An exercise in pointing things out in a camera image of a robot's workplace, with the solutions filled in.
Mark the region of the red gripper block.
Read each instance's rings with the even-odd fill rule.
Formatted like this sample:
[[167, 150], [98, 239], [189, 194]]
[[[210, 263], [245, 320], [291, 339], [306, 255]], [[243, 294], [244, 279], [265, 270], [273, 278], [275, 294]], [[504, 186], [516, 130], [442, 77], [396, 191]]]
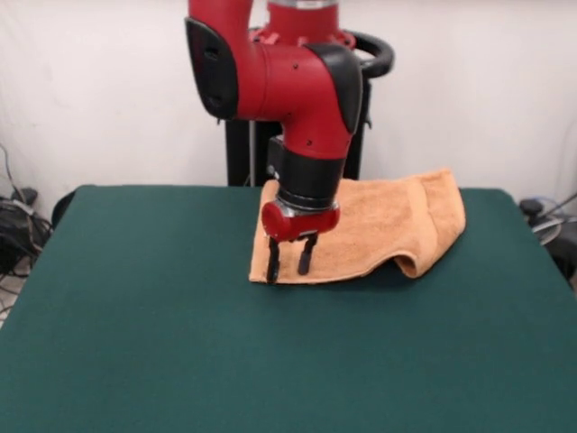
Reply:
[[261, 210], [261, 222], [269, 238], [269, 261], [266, 282], [275, 283], [279, 275], [279, 243], [292, 242], [307, 236], [298, 262], [298, 273], [308, 274], [318, 235], [335, 229], [340, 219], [336, 202], [320, 212], [298, 211], [274, 200]]

